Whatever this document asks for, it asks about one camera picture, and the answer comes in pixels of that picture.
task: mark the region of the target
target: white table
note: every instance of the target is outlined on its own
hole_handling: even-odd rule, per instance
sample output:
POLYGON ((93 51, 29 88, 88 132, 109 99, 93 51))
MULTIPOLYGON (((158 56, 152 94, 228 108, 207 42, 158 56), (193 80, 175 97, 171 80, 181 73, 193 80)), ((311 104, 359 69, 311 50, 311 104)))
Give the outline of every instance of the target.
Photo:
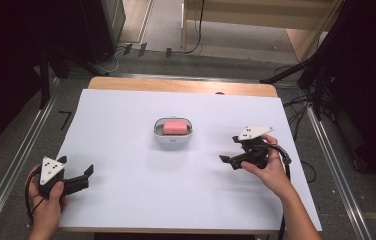
MULTIPOLYGON (((113 83, 113 79, 97 80, 113 83)), ((114 80, 122 86, 131 82, 114 80)), ((147 81, 157 86, 168 84, 169 88, 184 83, 147 81)), ((203 84, 187 83, 197 88, 203 84)), ((94 174, 88 189, 69 196, 70 204, 63 212, 60 229, 276 233, 282 216, 279 199, 255 176, 242 169, 232 170, 218 156, 242 153, 240 145, 232 142, 232 136, 245 126, 275 128, 270 134, 290 154, 293 185, 316 228, 321 230, 279 98, 93 89, 82 93, 57 157, 68 158, 65 177, 79 175, 90 164, 94 164, 94 174), (189 143, 162 145, 155 141, 156 120, 169 116, 191 121, 194 132, 189 143)))

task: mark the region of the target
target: finger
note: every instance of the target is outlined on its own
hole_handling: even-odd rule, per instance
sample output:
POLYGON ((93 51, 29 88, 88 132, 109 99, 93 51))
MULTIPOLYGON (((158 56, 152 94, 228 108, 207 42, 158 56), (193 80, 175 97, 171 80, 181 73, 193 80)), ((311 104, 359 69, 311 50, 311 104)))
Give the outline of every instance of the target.
POLYGON ((36 175, 35 174, 31 179, 29 179, 29 176, 38 169, 39 166, 35 166, 32 168, 30 174, 28 175, 28 178, 26 179, 26 181, 30 181, 29 182, 29 196, 33 197, 35 195, 37 195, 39 193, 38 191, 38 186, 36 185, 36 175))
POLYGON ((34 167, 32 168, 32 170, 30 170, 30 173, 29 173, 28 176, 26 177, 26 182, 29 180, 29 176, 30 176, 33 172, 35 172, 35 171, 38 169, 38 167, 39 167, 39 166, 34 166, 34 167))
POLYGON ((58 203, 60 200, 61 194, 63 193, 63 189, 64 189, 64 183, 57 182, 54 185, 54 187, 51 189, 49 200, 58 203))
POLYGON ((67 206, 68 204, 69 204, 69 199, 67 198, 67 197, 64 197, 64 198, 62 198, 61 200, 60 200, 60 202, 61 202, 61 204, 63 205, 63 206, 67 206))
POLYGON ((270 143, 270 144, 278 144, 278 140, 268 134, 262 134, 261 137, 266 140, 266 142, 270 143))
POLYGON ((256 165, 251 164, 247 161, 241 162, 241 167, 245 169, 247 172, 250 172, 256 176, 259 176, 261 174, 261 170, 256 167, 256 165))

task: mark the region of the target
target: black cable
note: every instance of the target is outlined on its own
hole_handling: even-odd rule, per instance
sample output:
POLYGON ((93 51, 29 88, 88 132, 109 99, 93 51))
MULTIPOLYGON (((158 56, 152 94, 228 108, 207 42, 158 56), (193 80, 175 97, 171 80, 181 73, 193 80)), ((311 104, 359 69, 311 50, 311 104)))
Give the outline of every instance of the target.
POLYGON ((294 142, 295 142, 295 140, 297 140, 298 126, 300 125, 300 122, 303 119, 304 114, 306 113, 306 110, 307 110, 307 108, 305 108, 303 110, 303 112, 301 113, 300 118, 297 120, 297 124, 295 125, 294 134, 293 134, 293 140, 294 140, 294 142))
MULTIPOLYGON (((285 175, 287 175, 288 180, 291 181, 290 165, 284 164, 284 166, 285 166, 285 175)), ((285 217, 284 217, 284 214, 282 214, 281 227, 279 228, 278 240, 282 240, 284 238, 284 233, 285 233, 285 217)))
POLYGON ((38 208, 38 206, 44 201, 44 197, 41 199, 41 201, 39 201, 38 204, 36 204, 36 206, 32 209, 32 212, 31 212, 31 216, 33 216, 33 213, 35 212, 35 210, 38 208))
POLYGON ((37 169, 35 169, 35 171, 33 171, 28 179, 26 180, 26 184, 25 184, 25 202, 26 202, 26 213, 28 215, 28 218, 29 218, 29 223, 30 225, 33 224, 33 216, 32 216, 32 210, 31 210, 31 207, 30 207, 30 200, 29 200, 29 186, 30 186, 30 182, 32 181, 32 178, 37 175, 37 174, 40 174, 41 173, 41 168, 38 167, 37 169))
POLYGON ((183 54, 190 54, 190 53, 194 52, 198 48, 198 45, 200 45, 200 41, 201 41, 201 23, 203 22, 203 12, 204 12, 204 0, 203 0, 203 3, 201 4, 201 15, 200 15, 200 24, 198 26, 198 42, 197 42, 197 45, 191 51, 182 52, 183 54))
POLYGON ((312 171, 313 171, 313 178, 312 178, 312 180, 307 180, 306 179, 307 183, 314 182, 316 180, 316 177, 317 177, 315 168, 312 166, 312 164, 310 164, 308 162, 305 162, 305 161, 300 161, 300 162, 306 164, 307 166, 309 166, 312 169, 312 171))

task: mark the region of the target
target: cable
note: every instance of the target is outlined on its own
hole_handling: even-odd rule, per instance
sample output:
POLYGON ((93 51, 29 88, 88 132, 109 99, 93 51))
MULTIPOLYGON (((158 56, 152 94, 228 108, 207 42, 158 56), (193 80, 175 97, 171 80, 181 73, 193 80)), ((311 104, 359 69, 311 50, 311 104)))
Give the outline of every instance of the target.
POLYGON ((124 49, 120 49, 120 50, 118 50, 118 51, 116 51, 116 52, 114 53, 114 59, 116 60, 116 67, 113 68, 112 70, 106 70, 106 69, 104 69, 104 68, 102 68, 102 67, 100 67, 100 66, 98 66, 98 65, 94 65, 94 66, 95 66, 96 68, 98 68, 98 69, 104 71, 105 73, 112 73, 112 72, 116 71, 117 68, 119 68, 119 60, 117 60, 117 54, 118 54, 119 52, 123 51, 123 50, 124 50, 124 49))
POLYGON ((305 162, 305 161, 300 161, 300 162, 306 164, 307 166, 309 166, 309 167, 312 169, 312 172, 313 172, 313 178, 312 178, 312 180, 307 180, 307 179, 306 179, 306 180, 307 180, 307 183, 312 183, 312 182, 314 182, 314 181, 316 180, 316 177, 317 177, 315 168, 312 166, 312 164, 310 164, 310 163, 308 163, 308 162, 305 162))
POLYGON ((194 52, 197 48, 198 48, 198 45, 200 45, 200 41, 201 41, 201 24, 203 22, 203 13, 204 13, 204 0, 201 4, 201 14, 200 14, 200 24, 198 26, 198 41, 197 41, 197 45, 195 46, 194 49, 192 49, 191 51, 188 51, 188 52, 173 52, 173 53, 176 53, 176 54, 190 54, 192 52, 194 52))
POLYGON ((29 187, 30 187, 30 183, 32 181, 32 178, 37 175, 37 174, 40 174, 41 173, 41 167, 38 166, 37 169, 35 169, 28 177, 28 179, 26 180, 26 184, 25 184, 25 203, 26 203, 26 213, 28 215, 28 218, 29 218, 29 223, 30 225, 33 224, 33 211, 31 210, 31 206, 30 206, 30 200, 32 200, 32 198, 29 200, 29 187))
POLYGON ((38 204, 36 204, 36 206, 32 209, 32 212, 31 212, 31 215, 33 215, 33 213, 35 212, 35 210, 38 208, 38 206, 44 201, 44 197, 41 199, 41 201, 39 201, 38 204))
MULTIPOLYGON (((288 180, 291 181, 290 166, 288 164, 284 164, 284 166, 285 166, 285 175, 287 175, 288 180)), ((284 238, 284 233, 285 233, 285 217, 284 217, 284 214, 282 214, 281 227, 279 228, 278 240, 282 240, 284 238)))

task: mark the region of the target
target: hand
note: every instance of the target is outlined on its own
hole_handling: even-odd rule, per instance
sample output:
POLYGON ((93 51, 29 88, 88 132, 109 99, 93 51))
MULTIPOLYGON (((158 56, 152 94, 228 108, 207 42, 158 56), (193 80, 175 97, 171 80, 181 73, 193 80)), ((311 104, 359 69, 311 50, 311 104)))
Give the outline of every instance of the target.
MULTIPOLYGON (((278 144, 278 140, 267 134, 263 134, 261 137, 270 144, 278 144)), ((241 167, 260 178, 266 187, 280 198, 289 190, 294 189, 285 175, 278 151, 273 148, 269 149, 268 164, 264 169, 260 169, 247 161, 242 162, 241 167)))
POLYGON ((57 182, 51 189, 49 198, 46 199, 39 195, 35 176, 32 177, 32 179, 26 180, 30 180, 29 197, 31 199, 30 204, 33 211, 33 227, 29 239, 51 239, 57 231, 58 223, 60 221, 60 203, 63 206, 66 206, 68 203, 67 198, 60 199, 61 194, 63 193, 64 183, 57 182))

